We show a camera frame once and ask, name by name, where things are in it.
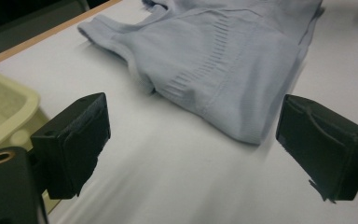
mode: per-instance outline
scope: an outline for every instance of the plastic container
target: plastic container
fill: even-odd
[[[0,148],[32,148],[31,134],[48,122],[39,102],[35,91],[0,75]],[[48,212],[58,203],[46,192],[43,199]]]

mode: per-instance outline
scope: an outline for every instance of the yellow plastic tray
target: yellow plastic tray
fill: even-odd
[[[39,102],[35,91],[0,75],[0,148],[32,148],[31,134],[48,122]],[[58,203],[46,192],[43,198],[48,212]]]

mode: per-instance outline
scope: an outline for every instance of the folded shirt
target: folded shirt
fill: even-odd
[[[78,25],[133,78],[242,142],[260,144],[310,44],[321,0],[144,0],[151,15]]]

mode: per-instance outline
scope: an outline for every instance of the ribbed fabric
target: ribbed fabric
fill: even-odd
[[[139,24],[99,15],[79,31],[121,55],[146,91],[261,143],[306,55],[321,1],[153,2]]]

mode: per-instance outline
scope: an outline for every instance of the white table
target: white table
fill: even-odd
[[[358,0],[324,0],[294,95],[358,123]],[[140,0],[101,12],[128,23],[148,15]],[[158,94],[142,93],[124,61],[70,26],[0,62],[32,87],[53,117],[77,98],[107,95],[112,138],[79,198],[50,223],[358,223],[352,202],[323,202],[309,176],[275,140],[236,142]]]

